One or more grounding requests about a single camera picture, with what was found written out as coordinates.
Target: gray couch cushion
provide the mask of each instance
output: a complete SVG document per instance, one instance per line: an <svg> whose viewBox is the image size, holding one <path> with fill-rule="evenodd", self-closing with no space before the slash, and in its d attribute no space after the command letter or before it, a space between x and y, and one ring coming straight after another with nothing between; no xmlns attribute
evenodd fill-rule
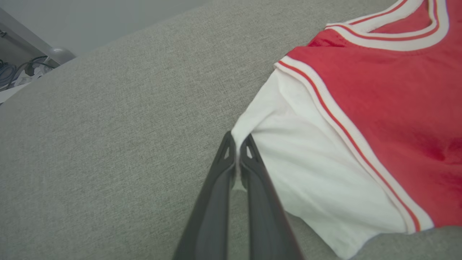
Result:
<svg viewBox="0 0 462 260"><path fill-rule="evenodd" d="M169 259L223 134L272 64L325 23L392 3L211 3L19 91L0 106L0 259ZM249 251L245 198L232 193L231 259ZM307 259L336 259L290 221ZM382 235L356 259L460 259L461 244L460 228Z"/></svg>

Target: red jersey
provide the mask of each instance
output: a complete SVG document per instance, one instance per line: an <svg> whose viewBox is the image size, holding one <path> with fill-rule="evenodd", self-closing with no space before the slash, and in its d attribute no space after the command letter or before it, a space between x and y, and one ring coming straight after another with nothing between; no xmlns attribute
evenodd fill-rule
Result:
<svg viewBox="0 0 462 260"><path fill-rule="evenodd" d="M461 21L460 0L400 0L328 24L276 65L306 86L410 233L462 225Z"/></svg>

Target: gray fabric surface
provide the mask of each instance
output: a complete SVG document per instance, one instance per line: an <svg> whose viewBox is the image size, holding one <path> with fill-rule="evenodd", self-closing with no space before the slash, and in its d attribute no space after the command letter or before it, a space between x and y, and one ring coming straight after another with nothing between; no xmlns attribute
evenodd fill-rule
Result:
<svg viewBox="0 0 462 260"><path fill-rule="evenodd" d="M272 64L393 0L211 3L114 41L0 107L0 259L169 259L223 134ZM290 217L307 259L334 253ZM230 259L247 259L231 196ZM460 259L462 230L372 239L357 260Z"/></svg>

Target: cable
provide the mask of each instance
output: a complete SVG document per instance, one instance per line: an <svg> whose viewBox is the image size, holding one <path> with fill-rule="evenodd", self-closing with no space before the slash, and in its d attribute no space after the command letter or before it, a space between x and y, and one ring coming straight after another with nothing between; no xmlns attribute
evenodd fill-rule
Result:
<svg viewBox="0 0 462 260"><path fill-rule="evenodd" d="M33 61L36 61L38 59L43 59L43 58L48 58L48 56L40 56L40 57L37 57L37 58L33 58L32 60L30 60L30 62L33 62Z"/></svg>
<svg viewBox="0 0 462 260"><path fill-rule="evenodd" d="M0 60L0 69L6 66L7 64L7 62L3 62L3 60Z"/></svg>
<svg viewBox="0 0 462 260"><path fill-rule="evenodd" d="M10 82L10 78L14 77L14 72L16 71L16 66L11 65L8 63L2 64L2 68L0 68L0 86L4 86Z"/></svg>
<svg viewBox="0 0 462 260"><path fill-rule="evenodd" d="M49 68L55 68L55 67L53 67L53 66L50 66L50 65L48 65L48 64L41 63L41 62L25 62L25 63L21 64L21 65L16 69L16 71L13 73L13 75L16 75L16 73L18 73L18 71L19 71L24 65L27 65L27 64L40 64L40 65L47 66L47 67L49 67ZM11 86L11 83L13 82L13 79L14 79L14 76L10 79L10 82L8 83L8 85L7 85L6 87L0 88L0 90L2 90L2 89L4 89L4 88L9 89L10 86Z"/></svg>

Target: blue cable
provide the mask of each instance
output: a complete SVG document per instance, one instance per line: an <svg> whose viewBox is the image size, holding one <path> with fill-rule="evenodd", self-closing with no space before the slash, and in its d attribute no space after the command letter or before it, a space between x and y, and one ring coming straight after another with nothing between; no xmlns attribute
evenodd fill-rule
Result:
<svg viewBox="0 0 462 260"><path fill-rule="evenodd" d="M6 77L2 78L2 75L5 74L6 71L10 70L9 74ZM2 68L0 68L0 87L8 84L12 77L14 77L16 72L16 66L5 64Z"/></svg>

